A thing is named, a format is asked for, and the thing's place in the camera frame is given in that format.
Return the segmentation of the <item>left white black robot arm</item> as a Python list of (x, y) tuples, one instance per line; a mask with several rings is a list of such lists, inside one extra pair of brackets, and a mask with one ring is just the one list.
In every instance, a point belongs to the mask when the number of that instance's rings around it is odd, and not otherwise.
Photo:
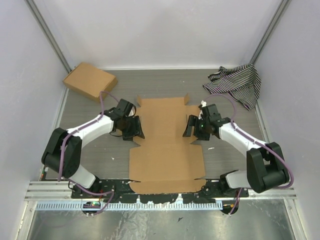
[(134, 137), (144, 139), (137, 108), (131, 102), (120, 99), (117, 106), (105, 110), (91, 121), (80, 126), (62, 129), (56, 128), (46, 145), (41, 158), (43, 165), (58, 173), (62, 178), (82, 190), (88, 198), (107, 195), (101, 192), (100, 179), (81, 165), (82, 149), (93, 140), (105, 134), (121, 131), (124, 141), (132, 141)]

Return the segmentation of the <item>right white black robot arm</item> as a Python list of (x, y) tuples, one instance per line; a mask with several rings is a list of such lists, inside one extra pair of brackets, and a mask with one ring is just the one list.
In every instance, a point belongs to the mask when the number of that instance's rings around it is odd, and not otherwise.
[(194, 136), (209, 141), (212, 136), (230, 144), (246, 160), (245, 170), (233, 170), (219, 178), (220, 192), (232, 197), (238, 189), (263, 193), (273, 188), (288, 188), (292, 184), (282, 149), (275, 142), (267, 143), (243, 131), (229, 117), (222, 117), (215, 104), (202, 102), (199, 115), (190, 115), (183, 137)]

